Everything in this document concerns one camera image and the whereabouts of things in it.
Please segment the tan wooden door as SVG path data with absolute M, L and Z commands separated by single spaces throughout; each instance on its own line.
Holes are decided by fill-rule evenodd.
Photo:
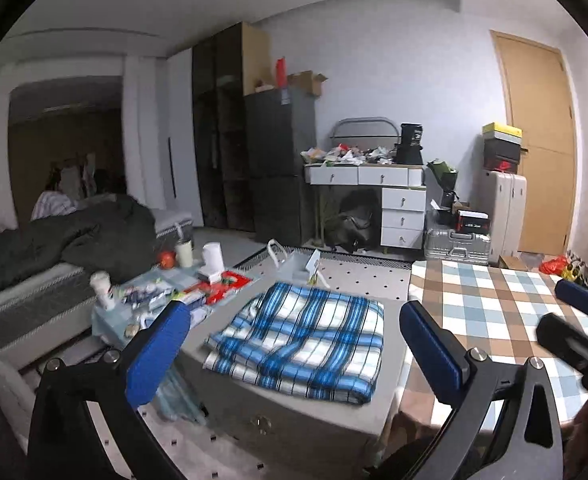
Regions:
M 576 194 L 574 105 L 561 52 L 492 32 L 507 122 L 522 130 L 518 173 L 527 180 L 522 252 L 557 256 L 570 238 Z

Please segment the red round object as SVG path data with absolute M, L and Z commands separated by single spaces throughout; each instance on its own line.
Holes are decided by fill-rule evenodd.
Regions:
M 165 250 L 158 255 L 158 266 L 160 269 L 173 269 L 177 263 L 175 262 L 175 252 L 172 250 Z

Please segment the white cup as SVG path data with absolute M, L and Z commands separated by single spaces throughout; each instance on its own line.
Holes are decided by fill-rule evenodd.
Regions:
M 222 273 L 225 269 L 222 248 L 219 242 L 209 242 L 203 246 L 202 257 L 210 274 Z

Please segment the white upright suitcase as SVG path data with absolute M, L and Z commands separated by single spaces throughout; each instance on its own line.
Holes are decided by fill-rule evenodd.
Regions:
M 490 248 L 488 261 L 518 254 L 526 206 L 527 180 L 518 174 L 484 170 L 472 196 L 474 209 L 488 214 Z

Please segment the black duffel bag under desk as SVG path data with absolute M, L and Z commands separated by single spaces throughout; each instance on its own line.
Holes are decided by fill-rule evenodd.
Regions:
M 324 222 L 325 244 L 353 254 L 379 245 L 381 206 L 373 190 L 356 190 L 345 195 L 338 211 Z

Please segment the dark blanket on sofa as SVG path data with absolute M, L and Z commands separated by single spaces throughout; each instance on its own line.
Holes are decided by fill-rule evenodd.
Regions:
M 154 265 L 156 242 L 152 211 L 128 195 L 34 220 L 0 232 L 0 292 L 59 263 L 124 283 Z

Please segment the open cardboard box on fridge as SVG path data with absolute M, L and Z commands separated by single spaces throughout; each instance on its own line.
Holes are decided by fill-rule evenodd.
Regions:
M 288 83 L 291 86 L 300 88 L 304 92 L 311 94 L 315 98 L 322 96 L 322 86 L 327 81 L 327 77 L 313 70 L 304 70 L 303 72 L 289 74 Z

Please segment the checkered brown blue bedsheet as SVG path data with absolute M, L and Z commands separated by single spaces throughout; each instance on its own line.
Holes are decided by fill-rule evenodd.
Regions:
M 588 336 L 588 316 L 556 300 L 557 281 L 538 272 L 426 260 L 412 265 L 409 298 L 420 301 L 464 348 L 480 348 L 492 361 L 542 359 L 560 424 L 567 426 L 588 400 L 588 392 L 579 374 L 538 346 L 535 330 L 540 318 L 553 313 Z

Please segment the red plastic bag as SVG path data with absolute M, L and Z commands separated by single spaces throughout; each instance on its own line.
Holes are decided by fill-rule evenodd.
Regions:
M 547 261 L 542 261 L 538 266 L 540 273 L 561 276 L 568 265 L 565 256 L 557 256 Z

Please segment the grey storage ottoman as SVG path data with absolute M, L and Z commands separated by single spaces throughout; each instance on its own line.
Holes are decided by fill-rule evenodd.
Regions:
M 376 462 L 398 412 L 398 384 L 407 345 L 399 330 L 400 299 L 384 299 L 384 349 L 375 393 L 361 406 L 311 400 L 249 385 L 205 370 L 205 340 L 223 330 L 247 302 L 274 284 L 262 278 L 243 288 L 190 330 L 175 364 L 207 422 L 266 463 L 318 478 L 356 478 Z

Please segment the silver flat suitcase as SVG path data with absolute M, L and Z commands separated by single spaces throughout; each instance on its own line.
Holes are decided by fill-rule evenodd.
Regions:
M 487 266 L 490 237 L 483 234 L 463 234 L 454 229 L 433 228 L 424 240 L 426 259 L 448 260 Z

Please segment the stacked shoe boxes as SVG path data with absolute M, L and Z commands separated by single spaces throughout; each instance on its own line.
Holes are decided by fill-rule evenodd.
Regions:
M 521 160 L 522 130 L 500 122 L 491 122 L 484 125 L 482 138 L 484 168 L 516 174 Z

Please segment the grey oval mirror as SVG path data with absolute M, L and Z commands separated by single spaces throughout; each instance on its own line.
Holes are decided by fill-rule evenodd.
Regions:
M 345 118 L 337 122 L 330 134 L 331 147 L 344 144 L 361 151 L 375 148 L 391 150 L 400 143 L 400 128 L 386 117 Z

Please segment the blue white plaid shirt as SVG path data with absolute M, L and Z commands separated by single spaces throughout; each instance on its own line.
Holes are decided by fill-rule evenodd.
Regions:
M 301 398 L 363 405 L 384 349 L 379 301 L 277 282 L 204 341 L 205 370 Z

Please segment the black shoe box with red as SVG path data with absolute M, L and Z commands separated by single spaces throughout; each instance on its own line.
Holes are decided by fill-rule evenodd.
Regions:
M 490 230 L 489 216 L 486 212 L 459 209 L 454 229 L 460 234 L 488 235 Z

